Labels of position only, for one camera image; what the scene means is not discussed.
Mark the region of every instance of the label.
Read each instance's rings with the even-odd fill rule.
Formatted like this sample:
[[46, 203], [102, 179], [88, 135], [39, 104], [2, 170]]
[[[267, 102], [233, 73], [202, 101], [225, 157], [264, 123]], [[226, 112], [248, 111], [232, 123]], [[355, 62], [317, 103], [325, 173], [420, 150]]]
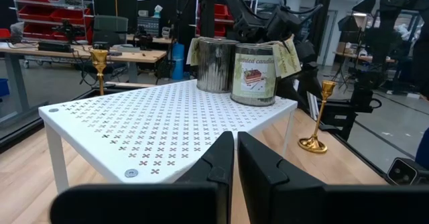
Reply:
[[234, 95], [256, 99], [273, 97], [275, 78], [272, 55], [235, 54]]
[[296, 53], [294, 37], [290, 37], [285, 42], [284, 47], [282, 42], [276, 42], [273, 48], [273, 55], [275, 61], [275, 75], [285, 78], [292, 74], [301, 71], [300, 60]]
[[198, 38], [193, 38], [190, 42], [186, 64], [198, 66]]

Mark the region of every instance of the screw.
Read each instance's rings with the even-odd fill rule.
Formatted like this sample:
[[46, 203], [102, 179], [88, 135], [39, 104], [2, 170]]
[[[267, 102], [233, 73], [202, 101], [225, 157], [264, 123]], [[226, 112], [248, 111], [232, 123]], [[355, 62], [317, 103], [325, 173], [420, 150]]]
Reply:
[[136, 169], [129, 169], [125, 171], [125, 177], [127, 178], [133, 178], [136, 177], [139, 174], [139, 172]]

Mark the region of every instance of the ceiling light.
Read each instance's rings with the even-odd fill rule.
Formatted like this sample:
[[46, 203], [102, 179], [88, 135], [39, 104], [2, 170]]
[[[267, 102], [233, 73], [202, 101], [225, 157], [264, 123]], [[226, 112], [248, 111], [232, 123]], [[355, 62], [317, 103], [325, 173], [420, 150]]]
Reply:
[[367, 14], [366, 13], [354, 13], [353, 16], [362, 16], [362, 17], [365, 17], [365, 16], [367, 16]]

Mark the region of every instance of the metal shelving unit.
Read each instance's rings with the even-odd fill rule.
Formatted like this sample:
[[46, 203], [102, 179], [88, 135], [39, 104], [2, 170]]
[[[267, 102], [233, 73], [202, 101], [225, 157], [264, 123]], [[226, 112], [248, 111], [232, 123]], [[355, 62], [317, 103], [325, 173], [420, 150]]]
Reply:
[[[15, 4], [15, 7], [10, 7], [10, 9], [15, 10], [16, 12], [16, 16], [18, 18], [18, 21], [20, 22], [24, 22], [24, 23], [38, 23], [38, 24], [46, 24], [46, 25], [62, 25], [62, 23], [60, 22], [53, 22], [53, 21], [40, 21], [40, 20], [32, 20], [32, 19], [22, 19], [19, 17], [18, 11], [19, 11], [19, 6], [18, 5], [41, 5], [41, 6], [48, 6], [48, 7], [53, 7], [56, 9], [67, 9], [67, 10], [76, 10], [76, 11], [82, 11], [82, 15], [83, 15], [83, 24], [72, 24], [73, 26], [76, 27], [83, 27], [84, 31], [85, 31], [85, 39], [88, 40], [88, 36], [87, 36], [87, 31], [88, 28], [85, 24], [85, 18], [87, 17], [94, 17], [93, 15], [85, 15], [85, 9], [88, 8], [88, 6], [90, 4], [92, 4], [93, 6], [93, 12], [95, 14], [95, 2], [94, 0], [90, 0], [90, 1], [85, 1], [85, 0], [66, 0], [66, 3], [48, 3], [48, 2], [39, 2], [39, 1], [30, 1], [30, 0], [13, 0], [13, 3]], [[59, 42], [59, 43], [64, 43], [67, 42], [66, 40], [45, 40], [45, 39], [37, 39], [37, 38], [27, 38], [24, 37], [23, 40], [29, 40], [29, 41], [34, 41], [34, 42], [39, 42], [39, 41], [44, 41], [44, 42]], [[63, 63], [63, 60], [59, 60], [59, 61], [53, 61], [51, 60], [52, 58], [49, 57], [42, 57], [42, 56], [26, 56], [25, 57], [25, 62], [24, 62], [24, 67], [25, 68], [29, 68], [29, 62], [28, 60], [35, 60], [39, 65], [43, 64], [43, 61], [48, 61], [48, 62], [55, 62], [55, 63]], [[74, 60], [64, 60], [64, 63], [70, 63], [70, 64], [75, 64], [76, 62]]]

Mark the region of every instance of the cake image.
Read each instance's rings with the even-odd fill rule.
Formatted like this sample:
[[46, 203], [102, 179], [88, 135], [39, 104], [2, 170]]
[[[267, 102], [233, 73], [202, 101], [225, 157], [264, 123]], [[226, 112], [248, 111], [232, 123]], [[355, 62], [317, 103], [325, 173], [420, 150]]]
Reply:
[[244, 81], [246, 84], [258, 82], [261, 80], [262, 73], [258, 70], [246, 70], [244, 72]]

